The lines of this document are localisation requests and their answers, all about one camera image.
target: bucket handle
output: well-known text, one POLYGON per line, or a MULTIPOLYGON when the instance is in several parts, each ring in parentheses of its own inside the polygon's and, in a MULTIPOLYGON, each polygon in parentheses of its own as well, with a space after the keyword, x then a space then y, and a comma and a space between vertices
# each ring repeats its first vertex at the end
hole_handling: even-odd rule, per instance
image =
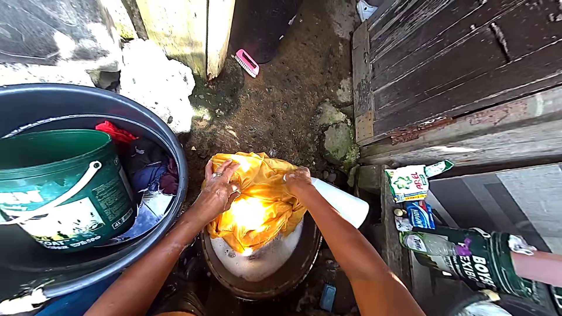
POLYGON ((76 182, 76 184, 73 187, 71 187, 70 190, 66 191, 65 193, 63 193, 58 198, 52 200, 51 202, 41 206, 40 208, 38 208, 36 210, 25 211, 25 212, 20 212, 20 211, 12 212, 12 211, 9 211, 9 210, 2 210, 4 213, 6 213, 9 216, 19 216, 19 217, 16 218, 16 219, 9 220, 7 222, 0 222, 0 225, 19 224, 19 223, 25 222, 26 220, 31 219, 35 216, 49 214, 49 212, 54 207, 66 202, 66 200, 70 199, 76 193, 80 192, 80 190, 83 189, 86 186, 86 184, 88 184, 88 182, 90 182, 90 180, 92 180, 92 178, 94 177, 96 172, 98 172, 98 170, 100 170, 101 167, 102 167, 102 163, 99 162, 99 161, 90 162, 88 170, 86 170, 86 173, 84 173, 82 178, 80 180, 78 180, 78 182, 76 182))

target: blue soap bar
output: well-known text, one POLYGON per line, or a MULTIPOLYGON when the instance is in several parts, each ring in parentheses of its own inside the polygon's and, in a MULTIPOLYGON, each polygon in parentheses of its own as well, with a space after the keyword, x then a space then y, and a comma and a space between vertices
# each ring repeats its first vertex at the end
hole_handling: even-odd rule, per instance
POLYGON ((406 202, 406 211, 412 226, 435 229, 431 206, 424 200, 406 202))
POLYGON ((336 298, 336 287, 327 283, 324 284, 324 290, 320 298, 320 308, 326 312, 331 312, 332 306, 334 305, 334 298, 336 298))

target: hand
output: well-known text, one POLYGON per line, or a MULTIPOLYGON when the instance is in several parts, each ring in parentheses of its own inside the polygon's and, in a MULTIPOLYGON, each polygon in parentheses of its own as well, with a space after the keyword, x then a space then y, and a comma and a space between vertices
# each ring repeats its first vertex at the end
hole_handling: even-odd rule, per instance
POLYGON ((210 220, 230 209, 232 201, 240 195, 238 183, 230 183, 230 178, 238 167, 240 167, 240 164, 229 159, 216 168, 215 173, 213 173, 212 161, 207 162, 205 166, 205 188, 193 205, 203 208, 210 220))
POLYGON ((298 167, 295 170, 291 170, 285 173, 283 179, 285 180, 287 190, 292 195, 296 195, 303 186, 312 185, 310 170, 307 167, 298 167))

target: yellow cloth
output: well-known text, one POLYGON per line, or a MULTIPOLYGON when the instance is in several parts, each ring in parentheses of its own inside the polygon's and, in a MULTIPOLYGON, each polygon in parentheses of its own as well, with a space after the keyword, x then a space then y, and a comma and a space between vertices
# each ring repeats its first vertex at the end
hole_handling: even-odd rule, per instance
POLYGON ((240 184, 242 194, 207 225, 211 238, 222 237, 232 249, 244 253, 259 249, 279 232, 290 234, 306 212, 283 185, 283 175, 296 166, 264 152, 237 152, 213 156, 213 171, 228 159, 240 164, 231 182, 240 184))

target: pebble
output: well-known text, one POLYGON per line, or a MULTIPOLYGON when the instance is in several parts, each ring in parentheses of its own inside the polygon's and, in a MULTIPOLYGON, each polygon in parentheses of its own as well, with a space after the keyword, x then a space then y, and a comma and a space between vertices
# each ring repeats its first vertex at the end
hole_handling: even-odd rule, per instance
POLYGON ((337 176, 336 176, 335 173, 330 173, 330 174, 328 175, 328 177, 326 178, 326 181, 328 181, 328 182, 334 182, 334 181, 336 181, 336 178, 337 178, 337 176))

